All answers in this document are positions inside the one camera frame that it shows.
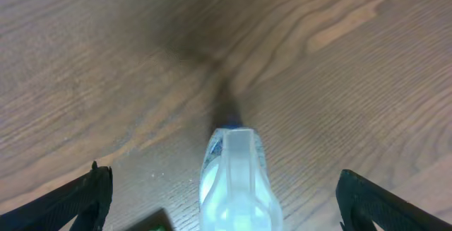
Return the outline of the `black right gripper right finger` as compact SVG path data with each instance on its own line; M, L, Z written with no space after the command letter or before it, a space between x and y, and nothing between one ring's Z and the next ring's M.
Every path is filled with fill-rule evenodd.
M451 224L392 194L352 170L342 170L335 189L344 231L451 231Z

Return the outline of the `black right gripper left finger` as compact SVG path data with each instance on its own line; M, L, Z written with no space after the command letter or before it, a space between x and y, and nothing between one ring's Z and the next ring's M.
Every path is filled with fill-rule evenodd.
M101 230L112 202L112 168L96 162L85 175L1 215L2 230Z

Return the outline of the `green soap box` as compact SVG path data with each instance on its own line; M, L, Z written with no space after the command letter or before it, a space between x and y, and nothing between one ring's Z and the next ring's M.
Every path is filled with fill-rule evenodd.
M164 208L138 221L125 229L126 231L174 231L172 222Z

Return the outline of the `clear spray bottle blue liquid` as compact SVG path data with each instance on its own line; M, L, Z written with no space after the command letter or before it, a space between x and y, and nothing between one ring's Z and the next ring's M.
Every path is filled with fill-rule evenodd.
M216 129L199 185L202 231L283 229L283 213L267 175L259 134L245 127Z

